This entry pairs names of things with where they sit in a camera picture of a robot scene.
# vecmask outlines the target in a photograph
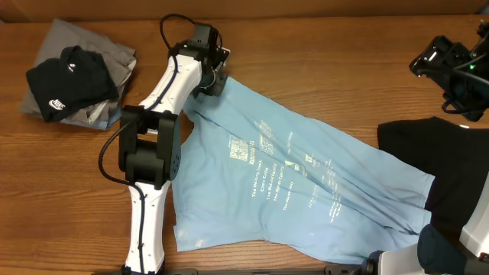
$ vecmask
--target white robot part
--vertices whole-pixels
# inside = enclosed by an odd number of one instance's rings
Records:
[[[418,244],[382,253],[378,270],[382,275],[425,275],[425,270],[419,265]]]
[[[460,242],[476,257],[489,254],[489,176],[474,213],[461,231]]]
[[[179,54],[176,56],[176,62],[178,63],[178,73],[176,74],[175,80],[160,103],[153,108],[152,111],[154,112],[170,111],[178,115],[187,97],[199,85],[202,79],[202,66],[200,61],[195,60],[193,57]],[[174,70],[175,63],[173,58],[170,57],[165,74],[163,74],[153,92],[139,104],[140,106],[148,108],[157,100],[158,96],[161,95],[170,81]]]
[[[157,272],[163,264],[165,253],[163,250],[163,217],[165,198],[171,182],[166,182],[161,190],[155,190],[154,185],[146,183],[136,183],[144,198],[144,226],[143,226],[143,262],[144,274],[151,271]],[[131,244],[125,266],[130,267],[131,271],[141,272],[139,258],[139,225],[141,220],[141,200],[139,192],[129,187],[131,193],[132,216],[131,216]]]

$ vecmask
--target light blue t-shirt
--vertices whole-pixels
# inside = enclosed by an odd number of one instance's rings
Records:
[[[173,181],[178,251],[266,240],[359,264],[415,244],[434,179],[229,78],[189,99],[195,123]]]

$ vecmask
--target folded gray clothing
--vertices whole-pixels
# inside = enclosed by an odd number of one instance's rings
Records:
[[[63,48],[75,45],[80,46],[84,50],[100,53],[103,56],[110,77],[118,88],[119,99],[100,102],[80,109],[77,113],[63,119],[61,122],[90,128],[101,128],[97,125],[110,127],[111,123],[109,122],[116,121],[120,117],[120,112],[117,112],[118,108],[121,108],[120,101],[125,94],[127,81],[136,65],[135,50],[114,43],[105,36],[94,34],[74,24],[54,19],[39,49],[34,66],[48,58],[59,58]],[[39,108],[29,88],[25,92],[21,112],[40,117]],[[114,119],[112,118],[113,115],[118,115],[118,117]]]

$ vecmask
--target folded clothes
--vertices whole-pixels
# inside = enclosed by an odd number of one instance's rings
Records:
[[[55,19],[37,53],[34,66],[48,58],[59,58],[65,47],[76,45],[103,56],[108,72],[118,89],[119,97],[83,108],[61,122],[106,130],[113,121],[120,118],[121,100],[127,91],[128,81],[136,65],[135,50],[74,24]],[[30,89],[26,90],[21,112],[40,117],[40,109]]]
[[[45,122],[60,121],[81,108],[117,99],[101,54],[67,47],[26,73]]]
[[[458,239],[489,172],[489,130],[427,118],[379,125],[378,140],[381,150],[436,176],[426,209],[433,226]]]
[[[178,251],[288,244],[359,264],[418,241],[433,176],[228,78],[189,99],[194,129],[173,181]]]

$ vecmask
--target tabletop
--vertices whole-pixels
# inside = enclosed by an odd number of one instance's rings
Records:
[[[301,18],[208,21],[231,50],[226,72],[254,91],[306,117],[324,121],[377,146],[377,126],[439,116],[442,90],[414,76],[409,63],[436,35],[472,48],[479,15],[378,18]],[[165,23],[170,41],[188,38],[184,21]],[[158,21],[78,23],[137,50],[138,64],[124,103],[137,105],[167,65]],[[47,124],[19,112],[25,72],[49,24],[0,24],[0,274],[90,274],[118,270],[129,246],[131,201],[126,186],[106,180],[97,156],[109,132]],[[182,141],[192,131],[183,119]],[[122,177],[118,147],[106,169]],[[324,267],[291,247],[249,241],[176,252],[171,192],[164,219],[166,267],[198,270]]]

